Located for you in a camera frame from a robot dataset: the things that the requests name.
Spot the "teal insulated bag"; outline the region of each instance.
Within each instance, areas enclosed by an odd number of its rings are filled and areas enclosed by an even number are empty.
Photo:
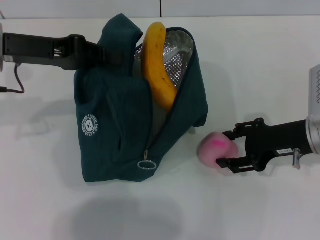
[[[208,104],[197,48],[185,29],[166,30],[163,62],[177,88],[170,112],[153,102],[141,75],[141,30],[123,14],[112,18],[98,42],[114,56],[105,67],[74,76],[74,99],[86,182],[152,177],[164,155],[193,126],[206,123]]]

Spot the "metal ring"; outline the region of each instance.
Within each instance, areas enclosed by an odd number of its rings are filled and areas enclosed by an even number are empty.
[[[143,167],[143,166],[140,166],[140,164],[153,164],[153,167]],[[157,168],[157,164],[151,160],[143,160],[143,161],[138,162],[138,167],[143,170],[154,170]]]

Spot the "pink object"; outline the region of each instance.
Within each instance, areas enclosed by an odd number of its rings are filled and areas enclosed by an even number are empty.
[[[236,158],[238,156],[237,145],[219,132],[210,133],[199,144],[197,155],[199,160],[211,168],[220,168],[216,163],[217,159]]]

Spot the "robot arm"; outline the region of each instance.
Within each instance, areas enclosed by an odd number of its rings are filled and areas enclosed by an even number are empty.
[[[230,140],[246,137],[246,156],[220,158],[221,168],[234,174],[266,169],[276,157],[293,156],[292,166],[300,169],[300,158],[306,154],[320,154],[320,65],[309,73],[309,116],[306,120],[267,126],[263,118],[238,123],[233,131],[223,132]]]
[[[3,61],[20,64],[57,66],[77,70],[121,64],[121,55],[86,41],[82,35],[64,38],[3,33],[0,24],[0,71]]]

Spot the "white table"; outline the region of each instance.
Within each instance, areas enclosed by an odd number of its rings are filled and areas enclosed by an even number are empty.
[[[0,238],[6,240],[318,240],[320,156],[273,159],[262,173],[209,169],[196,157],[214,131],[263,117],[308,115],[309,69],[320,64],[320,16],[135,18],[183,27],[195,39],[209,114],[142,183],[87,184],[81,170],[74,72],[19,68],[26,93],[0,94]],[[2,20],[4,32],[84,35],[107,19]],[[5,63],[0,86],[18,88]]]

